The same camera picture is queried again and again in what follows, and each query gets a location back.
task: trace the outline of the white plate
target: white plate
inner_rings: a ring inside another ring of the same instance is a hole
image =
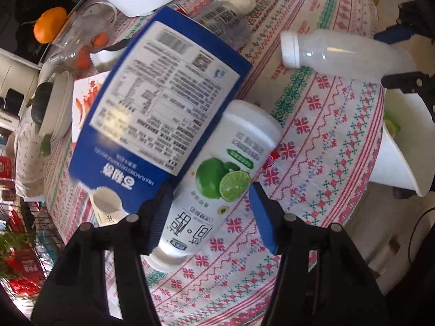
[[[68,71],[56,74],[39,136],[53,134],[52,142],[61,139],[71,125],[71,99],[74,79]]]

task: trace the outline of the avocado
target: avocado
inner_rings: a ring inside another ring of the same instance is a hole
[[[38,128],[41,127],[44,121],[45,112],[47,111],[48,102],[50,100],[53,83],[41,83],[35,91],[32,104],[32,120]]]

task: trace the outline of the green plant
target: green plant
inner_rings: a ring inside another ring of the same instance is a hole
[[[6,263],[6,259],[10,257],[11,249],[19,250],[23,246],[29,245],[29,238],[24,233],[0,233],[0,278],[15,278],[20,274],[12,271]]]

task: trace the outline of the white plastic bottle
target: white plastic bottle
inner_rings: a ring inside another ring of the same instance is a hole
[[[257,106],[233,100],[175,191],[159,245],[147,262],[169,272],[214,235],[277,147],[282,127]]]
[[[285,67],[309,66],[318,73],[380,83],[383,76],[416,71],[404,49],[370,38],[318,29],[281,34]]]

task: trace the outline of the barcode label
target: barcode label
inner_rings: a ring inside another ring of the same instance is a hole
[[[183,55],[186,50],[189,49],[189,47],[191,46],[191,43],[176,36],[175,34],[172,34],[168,30],[162,30],[157,35],[156,40],[181,55]]]
[[[212,19],[216,17],[217,15],[221,14],[222,12],[225,12],[227,9],[224,6],[218,6],[214,10],[211,10],[210,12],[206,13],[204,16],[202,16],[201,19],[207,20]]]

